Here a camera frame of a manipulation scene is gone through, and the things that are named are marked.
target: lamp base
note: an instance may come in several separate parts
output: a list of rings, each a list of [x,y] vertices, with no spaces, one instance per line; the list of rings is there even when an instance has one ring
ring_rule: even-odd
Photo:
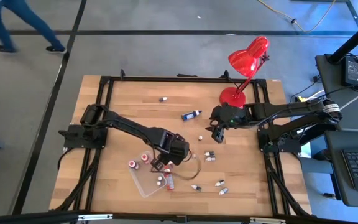
[[[221,104],[228,103],[230,106],[242,108],[242,106],[246,103],[246,95],[243,92],[236,94],[236,91],[236,87],[225,88],[219,97]]]

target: power adapter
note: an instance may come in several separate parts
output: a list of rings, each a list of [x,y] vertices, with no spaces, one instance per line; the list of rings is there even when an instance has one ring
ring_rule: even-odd
[[[354,57],[346,56],[342,60],[342,86],[355,85],[358,90],[358,61]]]

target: shoe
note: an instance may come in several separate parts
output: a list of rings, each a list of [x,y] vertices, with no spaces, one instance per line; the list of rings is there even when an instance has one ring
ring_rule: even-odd
[[[56,49],[55,47],[53,46],[49,46],[46,48],[46,50],[49,52],[49,53],[59,53],[59,54],[65,54],[67,52],[67,49],[64,48],[63,50],[58,50]]]
[[[0,45],[0,52],[14,54],[17,52],[17,50],[16,49],[7,49],[3,45]]]

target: person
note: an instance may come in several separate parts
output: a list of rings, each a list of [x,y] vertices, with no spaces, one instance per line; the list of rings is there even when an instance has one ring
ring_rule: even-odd
[[[37,30],[45,39],[47,39],[51,46],[47,47],[46,50],[51,53],[65,53],[66,48],[60,43],[53,33],[51,28],[44,22],[34,11],[29,7],[25,0],[0,0],[0,52],[15,53],[17,52],[11,36],[2,23],[1,10],[2,7],[6,7],[14,14],[19,16],[24,22],[32,26]]]

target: metal pole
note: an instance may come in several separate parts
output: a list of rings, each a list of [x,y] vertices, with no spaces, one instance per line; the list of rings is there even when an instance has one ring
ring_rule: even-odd
[[[335,53],[333,53],[329,58],[328,62],[330,63],[338,63],[345,57],[345,54],[349,53],[353,48],[358,45],[358,31],[346,41],[340,48],[338,48]]]

